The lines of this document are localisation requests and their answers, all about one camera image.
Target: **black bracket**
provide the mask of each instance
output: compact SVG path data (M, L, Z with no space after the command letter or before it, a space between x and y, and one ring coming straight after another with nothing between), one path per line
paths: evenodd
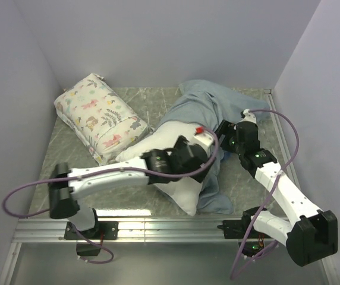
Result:
M182 135L178 137L173 148L153 149L143 153L140 158L145 159L147 169L165 174L182 174L195 171L209 159L203 147L198 144L191 145ZM211 166L212 164L201 173L191 176L191 178L202 183ZM178 180L180 178L149 175L149 184L169 183Z
M224 220L222 225L218 225L218 229L223 230L225 239L242 239L248 229L251 216L253 216L258 209L258 207L254 207L244 211L241 220ZM257 239L259 234L261 233L252 228L248 238ZM263 237L265 239L270 238L266 234L263 234Z
M219 139L224 135L220 147L230 153L237 153L242 167L253 178L257 169L265 163L277 162L270 151L260 147L259 130L255 123L244 121L234 124L222 120L215 133Z
M118 235L117 221L99 221L98 230L88 230L84 232L86 238L91 240L116 240ZM68 222L66 225L64 239L79 240L81 239L75 232L73 224ZM100 254L100 249L89 243L77 243L76 253L81 257L96 257Z
M246 242L241 253L247 257L253 257L263 249L264 243L260 244L259 242Z
M305 266L338 251L338 219L331 211L300 217L288 233L287 250L293 261Z

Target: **white wall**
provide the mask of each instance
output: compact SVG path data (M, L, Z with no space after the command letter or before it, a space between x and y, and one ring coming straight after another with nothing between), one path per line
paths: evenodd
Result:
M340 1L320 3L276 85L275 98L301 135L295 166L303 191L338 217L334 260L340 276ZM294 136L287 135L293 148Z
M16 218L1 210L12 187L38 178L59 94L57 80L12 0L0 0L0 273ZM10 202L26 212L30 194Z
M274 87L319 0L15 0L62 87Z

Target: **enclosure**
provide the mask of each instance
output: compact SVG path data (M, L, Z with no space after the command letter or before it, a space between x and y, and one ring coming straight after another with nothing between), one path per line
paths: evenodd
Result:
M117 240L105 241L116 255L110 264L77 260L76 241L62 238L66 221L3 212L11 189L48 178L59 162L97 166L54 106L91 73L151 128L187 80L213 81L287 115L300 135L287 174L335 213L339 250L299 267L280 247L235 282L340 284L340 1L334 0L0 0L0 284L232 283L240 240L224 239L217 226L240 219L268 193L237 156L221 163L218 176L230 214L191 217L153 185L88 196L101 220L119 221ZM259 140L281 164L295 147L294 133L275 115L259 123ZM47 186L26 189L8 205L23 214L45 209ZM274 201L267 209L285 217Z

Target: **gray floor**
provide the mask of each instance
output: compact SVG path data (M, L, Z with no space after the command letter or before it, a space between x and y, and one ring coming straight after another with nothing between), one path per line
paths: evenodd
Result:
M115 88L115 91L152 127L159 123L169 107L181 96L178 88ZM262 89L237 91L258 99L265 98ZM262 147L270 150L281 164L284 163L271 118L259 123L259 130ZM75 133L57 119L40 178L48 178L59 162L68 162L70 167L77 168L97 166ZM260 205L267 194L265 189L241 168L235 156L222 163L219 187L221 192L230 197L234 205L233 216L241 216L244 210ZM86 204L97 209L99 216L186 216L185 212L152 185L106 189L87 197ZM43 208L48 208L48 192L46 185L39 185L34 193L30 213ZM275 202L267 208L275 215L284 216ZM45 217L48 217L48 213L37 218Z
M14 271L15 285L324 285L322 263L299 267L281 246L229 280L237 242L112 243L113 262L86 264L76 258L74 244L25 244ZM97 260L108 259L100 254ZM241 258L239 267L244 264Z

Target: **cable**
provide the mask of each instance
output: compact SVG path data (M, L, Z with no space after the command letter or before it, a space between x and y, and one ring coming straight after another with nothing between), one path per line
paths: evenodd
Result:
M113 260L113 258L115 257L115 255L113 254L113 252L112 252L110 249L106 248L106 247L103 246L103 245L98 245L96 242L93 242L92 240L86 238L85 236L83 236L83 235L79 232L79 230L75 227L74 224L72 224L72 225L73 225L73 228L74 228L76 234L77 234L80 238L84 239L84 240L85 240L86 242L88 242L89 244L91 244L91 245L93 245L93 246L95 246L95 247L97 247L97 248L100 248L100 249L102 249L103 251L108 252L108 253L111 255L111 257L110 257L109 259L105 260L105 261L94 261L94 260L89 260L89 259L87 259L87 258L85 258L85 257L83 257L83 256L81 256L81 257L79 256L79 258L80 258L81 260L84 260L85 262L87 262L87 263L92 263L92 264L106 264L106 263L110 263L110 262Z
M281 114L277 111L274 111L274 110L266 110L266 109L254 109L254 110L250 110L249 111L250 113L255 113L255 112L269 112L269 113L274 113L280 117L283 117L290 125L290 127L292 128L292 130L294 131L294 135L295 135L295 140L296 140L296 143L295 143L295 150L294 150L294 153L293 155L291 156L291 158L281 167L281 172L279 172L279 174L277 175L276 179L275 179L275 183L273 184L273 187L272 189L269 191L269 195L266 197L264 203L259 207L259 209L256 211L256 213L254 214L253 216L253 219L252 221L250 222L248 228L247 228L247 231L245 232L244 234L244 237L243 237L243 241L241 242L241 245L238 249L238 252L236 254L236 257L235 257L235 260L234 260L234 263L232 265L232 268L231 268L231 273L229 275L230 279L231 280L234 280L236 277L238 277L240 275L240 273L248 267L248 265L253 262L254 260L258 259L258 258L263 258L265 257L265 255L268 255L278 244L278 242L276 240L274 240L271 244L269 244L268 246L266 246L265 248L263 248L261 251L259 251L254 257L252 257L246 264L243 265L243 267L241 267L238 272L235 274L235 269L236 269L236 266L238 264L238 260L241 256L241 253L243 252L243 249L244 249L244 245L248 239L248 236L252 230L252 227L253 227L253 224L254 222L256 221L256 219L258 218L258 216L260 215L261 211L265 208L266 204L268 204L268 202L270 201L271 197L273 196L273 193L274 191L276 190L277 188L277 184L281 178L281 174L283 174L283 172L286 170L286 168L289 166L289 164L295 159L297 153L298 153L298 149L300 147L300 137L298 136L298 132L297 132L297 129L295 128L295 126L293 125L293 123L289 120L288 117L286 117L284 114Z
M27 187L30 187L30 186L36 186L36 185L40 185L40 184L55 183L55 182L68 182L68 181L74 181L74 180L89 178L89 177L93 177L93 176L97 176L97 175L102 175L102 174L106 174L106 173L128 171L128 170L144 172L144 173L147 173L147 174L150 174L150 175L156 175L156 176L161 176L161 177L166 177L166 178L183 178L183 177L194 176L196 174L199 174L199 173L203 172L206 168L208 168L215 161L216 155L218 154L218 151L219 151L219 139L216 136L216 134L212 130L210 130L210 129L204 129L204 130L212 135L213 140L215 142L215 146L217 145L217 147L214 147L212 155L210 156L208 161L204 165L202 165L199 169L194 170L192 172L182 173L182 174L166 174L166 173L156 172L156 171L152 171L152 170L148 170L148 169L141 169L141 168L137 168L137 167L123 167L123 168L112 168L112 169L100 170L100 171L97 171L97 172L93 172L93 173L82 175L80 178L74 176L74 177L45 179L45 180L30 182L30 183L21 185L21 186L15 188L15 189L13 189L4 198L4 200L2 200L2 209L8 215L10 215L12 217L20 218L20 219L33 217L33 216L36 216L36 215L39 215L39 214L42 214L42 213L45 213L45 212L49 211L49 209L45 209L45 210L41 210L41 211L38 211L38 212L33 213L33 214L22 215L22 214L16 214L16 213L11 212L7 208L7 206L6 206L6 202L9 200L9 198L14 193L16 193L16 192L18 192L18 191L20 191L20 190L22 190L24 188L27 188Z
M199 169L195 170L195 171L192 171L192 172L189 172L189 173L183 173L183 174L165 174L165 173L161 173L161 172L155 172L155 171L152 171L152 170L147 170L147 169L141 169L141 168L136 168L136 167L123 167L123 168L113 168L113 169L105 169L105 170L100 170L100 171L97 171L97 172L93 172L93 173L89 173L89 174L86 174L86 175L83 175L82 177L80 177L80 179L84 179L84 178L89 178L89 177L92 177L92 176L97 176L97 175L102 175L102 174L105 174L105 173L110 173L110 172L120 172L120 171L127 171L127 170L132 170L132 171L139 171L139 172L144 172L144 173L147 173L147 174L151 174L151 175L156 175L156 176L162 176L162 177L166 177L166 178L183 178L183 177L188 177L188 176L194 176L196 174L199 174L201 172L203 172L206 168L208 168L214 161L215 161L215 158L216 158L216 155L218 154L218 151L219 151L219 139L218 137L216 136L215 132L213 132L212 130L210 129L204 129L205 131L207 131L209 134L212 135L213 137L213 140L214 140L214 145L215 147L213 148L213 152L212 152L212 155L210 156L210 158L208 159L208 161L202 165ZM24 188L27 188L27 187L31 187L31 186L36 186L36 185L40 185L40 184L46 184L46 183L55 183L55 182L68 182L68 181L74 181L74 180L79 180L79 177L64 177L64 178L53 178L53 179L45 179L45 180L40 180L40 181L35 181L35 182L30 182L30 183L27 183L27 184L24 184L24 185L21 185L15 189L13 189L3 200L2 200L2 209L10 216L13 216L13 217L16 217L16 218L20 218L20 219L25 219L25 218L29 218L29 217L33 217L33 216L36 216L36 215L39 215L39 214L42 214L42 213L45 213L47 211L49 211L49 209L45 209L45 210L40 210L36 213L33 213L33 214L27 214L27 215L22 215L22 214L16 214L16 213L13 213L11 212L8 208L7 208L7 201L9 200L9 198L15 194L16 192L24 189ZM113 252L106 248L105 246L103 245L98 245L97 243L94 243L92 242L90 239L84 237L80 232L79 230L75 227L74 224L72 224L73 227L74 227L74 230L76 232L76 234L78 235L78 237L80 237L81 239L84 239L86 242L88 242L89 244L97 247L97 248L100 248L106 252L109 252L110 255L111 255L111 258L110 259L107 259L106 261L93 261L93 260L89 260L85 257L79 257L80 259L84 260L85 262L88 262L88 263L92 263L92 264L106 264L106 263L109 263L113 260L114 258L114 254Z

